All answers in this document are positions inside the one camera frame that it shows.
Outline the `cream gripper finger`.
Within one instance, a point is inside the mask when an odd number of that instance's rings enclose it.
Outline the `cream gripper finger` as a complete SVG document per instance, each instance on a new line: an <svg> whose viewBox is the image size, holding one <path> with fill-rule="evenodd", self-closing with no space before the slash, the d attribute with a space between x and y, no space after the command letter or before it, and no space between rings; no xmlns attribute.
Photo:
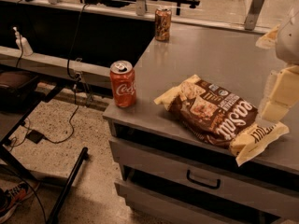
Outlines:
<svg viewBox="0 0 299 224"><path fill-rule="evenodd" d="M276 46L279 24L273 27L269 32L259 37L256 46L261 49L273 49Z"/></svg>
<svg viewBox="0 0 299 224"><path fill-rule="evenodd" d="M259 105L260 123L278 123L299 101L299 66L288 64L272 70Z"/></svg>

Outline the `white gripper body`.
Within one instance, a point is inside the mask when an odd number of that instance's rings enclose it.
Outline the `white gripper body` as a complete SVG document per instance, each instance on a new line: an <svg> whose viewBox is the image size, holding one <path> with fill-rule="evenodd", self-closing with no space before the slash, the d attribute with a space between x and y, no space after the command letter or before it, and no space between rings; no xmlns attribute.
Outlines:
<svg viewBox="0 0 299 224"><path fill-rule="evenodd" d="M299 6L294 5L278 28L277 57L292 64L299 64Z"/></svg>

